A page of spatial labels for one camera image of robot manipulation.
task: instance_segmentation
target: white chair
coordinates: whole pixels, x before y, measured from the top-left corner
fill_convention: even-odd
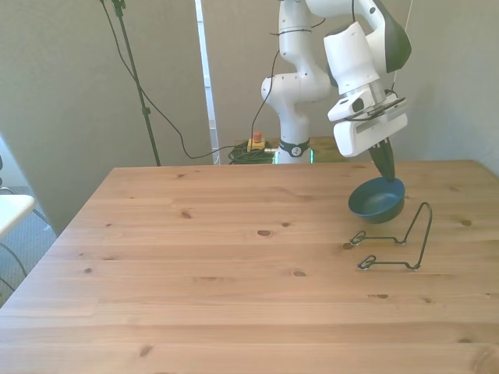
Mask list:
[[[0,170],[3,167],[2,156],[0,156]],[[7,187],[2,187],[2,179],[0,178],[0,192],[7,192],[9,195],[0,195],[0,241],[7,236],[7,234],[17,226],[20,221],[27,216],[29,213],[34,212],[39,218],[43,220],[46,224],[50,226],[47,219],[38,210],[34,209],[37,205],[34,198],[26,195],[17,195],[11,189]],[[0,247],[5,249],[19,264],[19,267],[23,271],[24,277],[27,276],[26,269],[23,263],[7,245],[0,242]],[[0,277],[0,282],[5,284],[12,291],[15,288],[10,285],[5,279]]]

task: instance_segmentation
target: wire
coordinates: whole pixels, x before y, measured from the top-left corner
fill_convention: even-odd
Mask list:
[[[384,91],[386,94],[394,94],[398,98],[398,93],[393,91],[393,90],[385,90]]]
[[[130,70],[130,67],[128,67],[128,64],[126,63],[125,61],[125,58],[123,57],[123,54],[122,54],[122,50],[121,48],[119,47],[119,42],[118,42],[118,37],[116,36],[116,32],[115,32],[115,28],[114,26],[112,25],[112,21],[111,21],[111,17],[109,16],[109,12],[108,12],[108,9],[106,8],[106,5],[104,3],[104,0],[101,0],[101,4],[102,4],[102,7],[104,8],[104,11],[106,13],[106,17],[108,18],[108,22],[109,22],[109,26],[111,27],[111,31],[112,31],[112,35],[113,37],[115,38],[115,43],[116,43],[116,47],[118,48],[118,54],[119,54],[119,57],[121,58],[122,60],[122,63],[123,65],[126,67],[126,70],[128,71],[128,73],[130,74],[130,76],[132,77],[132,79],[134,80],[134,82],[136,82],[136,78],[135,76],[133,75],[132,73],[132,70]],[[207,154],[204,154],[203,156],[191,156],[189,154],[189,152],[187,152],[187,149],[186,149],[186,145],[185,145],[185,142],[184,142],[184,137],[182,135],[182,133],[180,132],[180,130],[173,124],[173,122],[170,120],[170,118],[168,118],[158,107],[157,105],[147,96],[147,93],[143,90],[143,88],[140,86],[140,90],[142,91],[142,94],[144,95],[144,97],[146,98],[146,100],[149,102],[149,104],[152,105],[152,107],[154,109],[156,109],[156,111],[170,124],[170,126],[177,132],[177,134],[179,134],[179,137],[180,137],[180,143],[182,144],[182,150],[183,152],[186,154],[186,156],[188,158],[190,158],[191,160],[196,160],[196,159],[199,159],[199,158],[204,158],[204,157],[207,157],[207,156],[210,156],[214,153],[217,153],[219,152],[220,150],[225,150],[225,149],[228,149],[228,148],[235,148],[235,146],[223,146],[222,148],[219,148],[217,150],[214,150],[210,153],[207,153]]]
[[[352,0],[352,19],[353,19],[353,22],[357,22],[357,20],[356,20],[356,0]]]
[[[313,25],[310,30],[309,29],[299,29],[299,30],[290,30],[290,31],[282,31],[278,34],[276,33],[271,33],[271,35],[274,35],[275,37],[280,37],[281,35],[284,35],[284,34],[289,34],[289,33],[311,33],[312,30],[311,29],[315,29],[316,27],[319,27],[320,25],[322,25],[324,22],[326,22],[326,19],[324,18],[322,21],[320,21],[317,25]]]
[[[281,50],[278,49],[278,53],[275,54],[274,57],[274,62],[272,62],[272,72],[271,72],[271,87],[268,91],[267,96],[265,97],[264,102],[260,106],[260,109],[258,109],[257,115],[255,116],[255,119],[253,120],[253,123],[251,124],[251,136],[250,139],[253,138],[253,130],[255,129],[255,123],[257,122],[258,116],[262,112],[262,109],[264,108],[264,105],[267,103],[267,100],[269,96],[271,95],[272,92],[272,86],[274,85],[274,69],[275,69],[275,62],[278,60],[279,53],[281,53]],[[253,142],[251,142],[251,145],[249,146],[249,151],[251,152],[253,150]]]
[[[265,148],[271,148],[269,142],[265,143]],[[274,159],[273,153],[266,153],[265,150],[252,150],[248,152],[248,142],[239,144],[229,155],[233,164],[271,164]]]
[[[319,22],[317,25],[313,25],[311,28],[315,29],[316,27],[319,27],[320,25],[322,25],[324,22],[326,22],[325,18],[322,20],[322,22]]]
[[[126,50],[128,51],[128,57],[130,61],[130,65],[132,66],[132,76],[133,76],[133,81],[136,84],[137,92],[139,94],[139,99],[140,99],[140,106],[142,109],[142,115],[144,117],[144,120],[146,122],[146,127],[147,127],[147,133],[149,134],[149,140],[150,140],[150,146],[153,150],[154,153],[154,159],[156,160],[156,166],[161,166],[161,160],[159,157],[159,153],[157,151],[156,147],[156,139],[154,138],[154,132],[152,129],[152,125],[150,123],[150,109],[146,107],[146,103],[144,102],[143,99],[143,92],[142,88],[140,86],[140,81],[139,81],[139,74],[136,70],[135,62],[133,61],[133,53],[132,53],[132,48],[130,47],[130,42],[128,39],[128,34],[126,33],[126,28],[125,28],[125,23],[123,22],[123,11],[122,7],[124,8],[124,1],[123,0],[112,0],[113,5],[115,6],[115,11],[116,11],[116,16],[119,19],[119,24],[122,28],[123,32],[123,38],[125,39],[125,44],[126,44]]]
[[[10,291],[14,292],[16,290],[13,286],[11,286],[9,283],[7,283],[7,280],[3,279],[2,277],[0,277],[0,282],[2,282],[5,286],[10,288]]]
[[[17,262],[21,270],[23,271],[24,277],[28,276],[28,273],[26,272],[26,269],[24,268],[23,262],[19,259],[17,254],[14,253],[7,245],[0,243],[0,247],[2,247],[5,251],[10,253],[10,255],[14,258],[14,260]]]
[[[385,106],[383,106],[381,108],[378,108],[376,111],[374,111],[374,113],[371,116],[369,116],[367,118],[355,118],[355,117],[352,118],[352,117],[347,117],[345,119],[347,121],[350,121],[350,122],[367,122],[367,121],[372,121],[373,119],[379,118],[382,115],[384,115],[388,109],[391,109],[393,107],[397,107],[397,105],[399,105],[404,100],[405,100],[405,97],[403,97],[402,99],[397,99],[396,101],[393,101],[390,104],[387,104],[387,105],[385,105]]]

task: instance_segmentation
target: wire stand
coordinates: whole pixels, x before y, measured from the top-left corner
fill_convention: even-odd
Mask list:
[[[397,238],[393,236],[367,236],[367,233],[365,231],[359,232],[356,236],[354,236],[351,240],[350,243],[352,245],[360,245],[365,240],[393,240],[395,244],[397,245],[405,245],[407,243],[407,239],[409,238],[409,235],[411,234],[412,228],[414,228],[414,224],[419,218],[419,214],[421,213],[421,210],[424,207],[428,208],[428,211],[430,213],[429,219],[428,219],[428,226],[426,228],[426,234],[424,235],[424,240],[423,240],[423,247],[421,248],[421,254],[419,255],[419,261],[416,265],[411,266],[409,263],[405,262],[387,262],[387,261],[377,261],[377,257],[375,255],[370,255],[367,256],[357,267],[361,270],[368,270],[369,268],[372,267],[372,265],[404,265],[408,270],[418,270],[421,267],[421,262],[423,261],[423,256],[424,256],[424,250],[426,248],[426,243],[428,242],[428,236],[430,235],[430,229],[431,229],[431,224],[433,222],[434,218],[434,213],[433,210],[431,209],[431,205],[429,203],[422,203],[419,206],[419,209],[414,216],[414,219],[412,220],[411,225],[409,226],[409,229],[407,230],[407,234],[405,234],[404,240],[399,241]]]
[[[153,149],[154,159],[156,160],[156,165],[161,166],[159,154],[157,153],[156,141],[154,140],[153,129],[152,129],[152,126],[150,125],[150,119],[149,119],[150,109],[146,106],[146,103],[143,99],[143,91],[142,91],[142,87],[140,86],[139,74],[137,73],[135,62],[133,60],[132,48],[130,47],[130,42],[128,40],[128,34],[126,33],[126,29],[125,29],[125,23],[123,22],[123,9],[126,7],[125,0],[112,0],[112,4],[115,7],[116,16],[119,19],[119,24],[120,24],[120,26],[122,28],[122,32],[123,32],[123,38],[125,39],[126,50],[128,51],[128,57],[130,60],[130,65],[132,67],[133,78],[134,78],[135,83],[137,85],[137,91],[139,92],[140,104],[142,105],[142,114],[143,114],[144,119],[146,120],[147,132],[149,133],[149,139],[150,139],[150,144],[151,144],[152,149]]]

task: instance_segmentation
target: black wire rack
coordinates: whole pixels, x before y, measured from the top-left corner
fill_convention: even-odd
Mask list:
[[[407,244],[407,239],[411,235],[411,231],[414,228],[414,224],[418,221],[419,215],[421,214],[421,211],[423,210],[423,208],[425,206],[428,208],[428,212],[429,212],[428,225],[426,227],[426,233],[424,235],[421,253],[419,254],[419,260],[418,260],[416,265],[411,266],[409,263],[403,262],[403,261],[397,261],[397,262],[378,261],[377,257],[375,255],[369,255],[361,263],[359,263],[359,265],[357,265],[357,267],[361,270],[368,270],[373,265],[404,265],[408,270],[418,270],[421,267],[421,262],[423,261],[424,251],[426,248],[426,244],[428,243],[428,237],[430,236],[431,224],[433,223],[433,218],[434,218],[433,209],[431,208],[431,205],[429,203],[422,203],[419,206],[419,209],[418,209],[416,215],[414,216],[414,219],[412,220],[412,223],[409,226],[409,229],[407,230],[407,233],[405,234],[405,237],[403,240],[398,240],[396,237],[393,237],[393,236],[367,236],[367,233],[365,231],[359,232],[356,236],[354,236],[350,240],[350,243],[352,245],[360,245],[362,242],[364,242],[366,240],[393,240],[393,242],[396,245],[405,245],[405,244]]]

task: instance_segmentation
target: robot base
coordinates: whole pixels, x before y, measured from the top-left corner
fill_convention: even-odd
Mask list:
[[[313,150],[308,149],[300,157],[291,157],[288,152],[279,148],[274,157],[275,164],[313,164]]]

